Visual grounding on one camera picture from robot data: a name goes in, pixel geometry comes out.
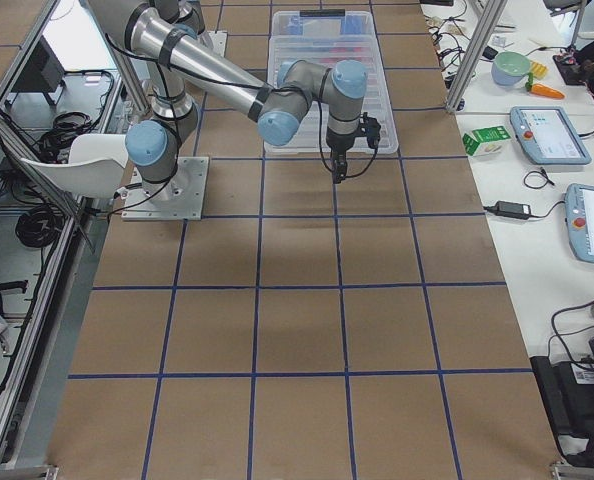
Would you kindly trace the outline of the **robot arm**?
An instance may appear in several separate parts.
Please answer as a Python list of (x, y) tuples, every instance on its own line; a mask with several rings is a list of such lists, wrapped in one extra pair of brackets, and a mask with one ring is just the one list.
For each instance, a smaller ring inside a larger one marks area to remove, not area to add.
[(285, 63), (272, 86), (214, 53), (180, 27), (164, 20), (146, 1), (92, 1), (90, 9), (111, 46), (127, 56), (151, 61), (246, 114), (268, 144), (283, 146), (297, 133), (311, 105), (326, 105), (328, 119), (317, 140), (328, 145), (325, 161), (332, 181), (348, 179), (346, 156), (364, 137), (376, 150), (380, 125), (363, 111), (367, 70), (355, 60), (328, 68), (306, 60)]
[(183, 24), (192, 29), (197, 38), (207, 45), (210, 40), (199, 1), (188, 0), (150, 0), (159, 16), (170, 24)]

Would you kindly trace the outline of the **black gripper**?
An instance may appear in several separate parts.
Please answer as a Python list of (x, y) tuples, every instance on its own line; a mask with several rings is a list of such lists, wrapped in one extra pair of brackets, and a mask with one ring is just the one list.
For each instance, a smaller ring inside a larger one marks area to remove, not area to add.
[(330, 127), (326, 130), (326, 144), (331, 151), (332, 182), (341, 184), (347, 178), (347, 152), (353, 147), (353, 134), (342, 134)]

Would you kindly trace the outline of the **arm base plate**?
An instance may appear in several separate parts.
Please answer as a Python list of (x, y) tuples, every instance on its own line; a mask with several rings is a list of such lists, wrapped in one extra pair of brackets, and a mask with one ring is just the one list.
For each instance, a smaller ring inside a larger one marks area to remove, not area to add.
[(204, 31), (199, 36), (201, 43), (212, 50), (215, 54), (224, 57), (226, 54), (226, 45), (228, 34), (226, 31)]
[(120, 212), (126, 221), (200, 220), (208, 177), (209, 158), (179, 157), (176, 175), (151, 199), (159, 186), (144, 183), (134, 168), (131, 182), (140, 183), (122, 195), (127, 209)]

